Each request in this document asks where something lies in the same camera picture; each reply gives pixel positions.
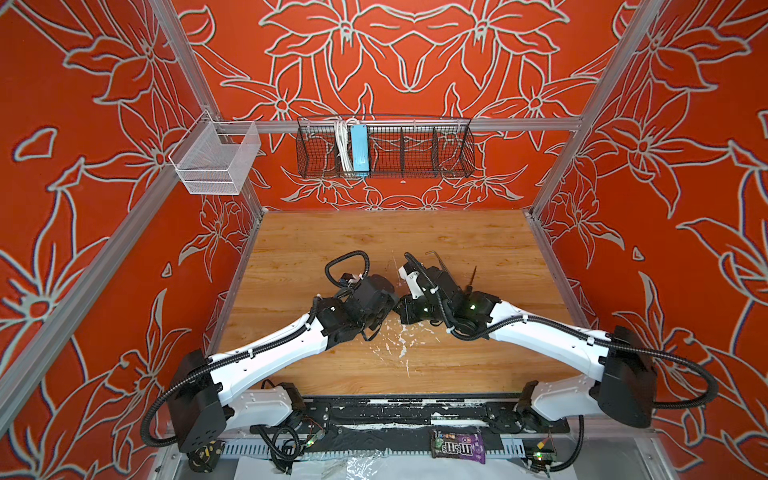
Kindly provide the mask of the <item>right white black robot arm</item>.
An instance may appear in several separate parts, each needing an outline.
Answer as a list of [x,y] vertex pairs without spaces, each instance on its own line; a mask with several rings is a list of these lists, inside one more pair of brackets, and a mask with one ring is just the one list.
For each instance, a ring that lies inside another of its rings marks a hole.
[[[678,355],[643,347],[632,331],[580,328],[535,315],[497,296],[461,288],[443,264],[424,266],[413,254],[399,276],[409,293],[399,310],[404,324],[429,321],[445,326],[464,342],[493,340],[526,348],[576,370],[574,377],[531,381],[518,409],[537,421],[604,414],[626,426],[645,429],[657,410],[686,410],[712,402],[716,378],[703,366]],[[657,399],[656,362],[677,364],[699,376],[705,390],[691,399]]]

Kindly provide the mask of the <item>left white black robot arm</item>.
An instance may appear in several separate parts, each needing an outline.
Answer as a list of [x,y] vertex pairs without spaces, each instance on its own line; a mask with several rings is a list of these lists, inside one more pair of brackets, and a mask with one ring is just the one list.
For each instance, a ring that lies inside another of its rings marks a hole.
[[261,380],[305,358],[357,337],[370,341],[400,301],[394,285],[370,271],[368,254],[354,250],[328,268],[360,257],[363,271],[330,281],[334,295],[313,298],[310,309],[288,326],[224,353],[187,354],[171,384],[151,404],[140,424],[140,438],[153,448],[175,445],[190,453],[248,419],[236,400]]

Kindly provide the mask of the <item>black yellow screwdriver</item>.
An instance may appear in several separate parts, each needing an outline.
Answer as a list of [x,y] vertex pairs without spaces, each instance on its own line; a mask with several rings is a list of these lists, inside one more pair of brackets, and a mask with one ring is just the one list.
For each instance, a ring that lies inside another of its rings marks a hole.
[[470,280],[469,280],[469,282],[467,284],[467,291],[468,292],[472,292],[473,291],[473,283],[474,283],[474,280],[475,280],[475,277],[476,277],[477,268],[478,268],[477,265],[475,265],[475,267],[473,268]]

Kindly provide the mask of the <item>purple candy bag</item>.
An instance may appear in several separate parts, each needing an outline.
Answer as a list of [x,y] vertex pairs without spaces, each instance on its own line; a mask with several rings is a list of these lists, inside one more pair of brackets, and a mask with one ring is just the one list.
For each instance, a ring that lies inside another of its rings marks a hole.
[[430,449],[433,458],[457,459],[486,463],[486,449],[479,433],[456,433],[441,430],[431,432]]

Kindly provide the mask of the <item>clear plastic wrap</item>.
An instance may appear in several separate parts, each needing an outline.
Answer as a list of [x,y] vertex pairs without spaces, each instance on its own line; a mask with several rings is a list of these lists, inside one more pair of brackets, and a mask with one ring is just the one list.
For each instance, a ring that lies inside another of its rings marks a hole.
[[293,467],[291,479],[400,479],[405,467],[405,458],[378,454],[302,461]]

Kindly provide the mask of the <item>small electronics board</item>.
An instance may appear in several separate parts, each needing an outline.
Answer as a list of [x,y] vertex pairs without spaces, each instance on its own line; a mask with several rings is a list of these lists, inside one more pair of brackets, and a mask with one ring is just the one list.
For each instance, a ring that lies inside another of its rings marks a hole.
[[525,450],[523,464],[533,474],[544,474],[550,477],[551,467],[557,459],[557,451],[553,448],[553,439],[548,436]]

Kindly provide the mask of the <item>light blue box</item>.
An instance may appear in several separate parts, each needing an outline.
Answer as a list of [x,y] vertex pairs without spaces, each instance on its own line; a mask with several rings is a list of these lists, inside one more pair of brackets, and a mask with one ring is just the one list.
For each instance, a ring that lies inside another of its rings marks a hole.
[[365,177],[370,172],[368,128],[364,124],[352,124],[349,128],[352,164],[355,174]]

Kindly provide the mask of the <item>yellow black tape measure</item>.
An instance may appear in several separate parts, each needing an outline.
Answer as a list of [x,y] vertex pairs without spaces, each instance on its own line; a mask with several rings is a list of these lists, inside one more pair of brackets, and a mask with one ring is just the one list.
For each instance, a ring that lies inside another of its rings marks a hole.
[[195,473],[211,473],[221,459],[225,442],[215,440],[208,445],[201,447],[187,454],[188,466]]

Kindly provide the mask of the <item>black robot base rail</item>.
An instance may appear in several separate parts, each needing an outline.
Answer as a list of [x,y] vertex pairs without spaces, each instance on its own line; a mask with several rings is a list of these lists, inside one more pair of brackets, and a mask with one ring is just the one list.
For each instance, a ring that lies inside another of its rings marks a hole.
[[510,453],[504,441],[525,446],[551,436],[568,438],[565,420],[533,425],[516,411],[517,393],[309,396],[303,412],[287,424],[303,440],[315,439],[311,453],[389,451],[422,454],[435,430],[479,433],[489,451]]

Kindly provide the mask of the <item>white mesh wall basket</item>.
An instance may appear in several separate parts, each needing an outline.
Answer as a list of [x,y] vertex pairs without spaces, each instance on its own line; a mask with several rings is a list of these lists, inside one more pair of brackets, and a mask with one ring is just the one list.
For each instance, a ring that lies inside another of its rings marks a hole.
[[261,151],[255,122],[223,122],[204,110],[169,154],[192,195],[238,195]]

